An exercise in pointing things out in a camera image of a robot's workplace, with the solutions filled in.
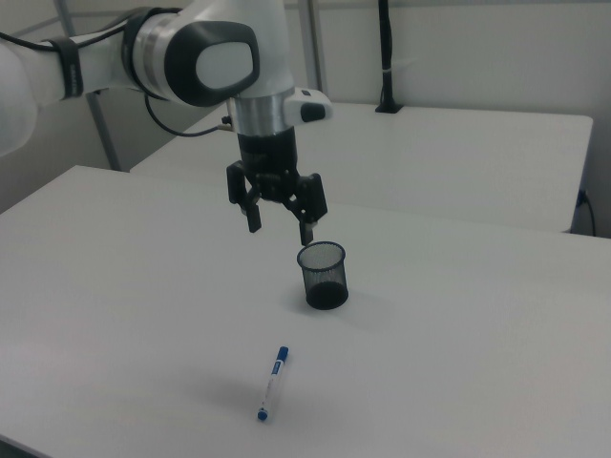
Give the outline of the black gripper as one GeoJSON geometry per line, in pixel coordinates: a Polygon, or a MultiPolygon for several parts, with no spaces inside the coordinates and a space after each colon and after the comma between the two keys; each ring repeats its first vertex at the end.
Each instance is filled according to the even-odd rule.
{"type": "Polygon", "coordinates": [[[228,198],[240,206],[248,230],[262,228],[259,198],[281,203],[299,221],[302,246],[313,242],[313,230],[327,213],[319,174],[299,176],[294,129],[268,136],[238,135],[242,161],[226,168],[228,198]]]}

